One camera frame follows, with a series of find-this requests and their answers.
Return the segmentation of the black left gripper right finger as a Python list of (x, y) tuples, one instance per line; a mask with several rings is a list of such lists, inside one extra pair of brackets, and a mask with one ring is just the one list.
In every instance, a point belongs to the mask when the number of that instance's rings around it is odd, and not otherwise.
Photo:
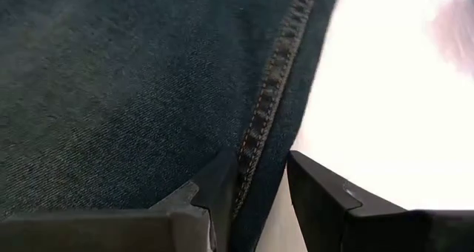
[(474, 210), (405, 210), (298, 151), (287, 175), (308, 252), (474, 252)]

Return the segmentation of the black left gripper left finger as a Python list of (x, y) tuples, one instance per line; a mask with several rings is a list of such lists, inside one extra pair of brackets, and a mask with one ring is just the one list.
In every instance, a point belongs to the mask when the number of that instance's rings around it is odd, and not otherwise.
[(148, 209), (11, 216), (0, 222), (0, 252), (227, 252), (237, 170), (223, 149)]

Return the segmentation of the blue denim jeans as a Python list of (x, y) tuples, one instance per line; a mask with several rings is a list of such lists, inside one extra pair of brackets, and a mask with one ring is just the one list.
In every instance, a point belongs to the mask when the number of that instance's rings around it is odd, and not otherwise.
[(0, 221), (148, 208), (221, 148), (255, 252), (336, 0), (0, 0)]

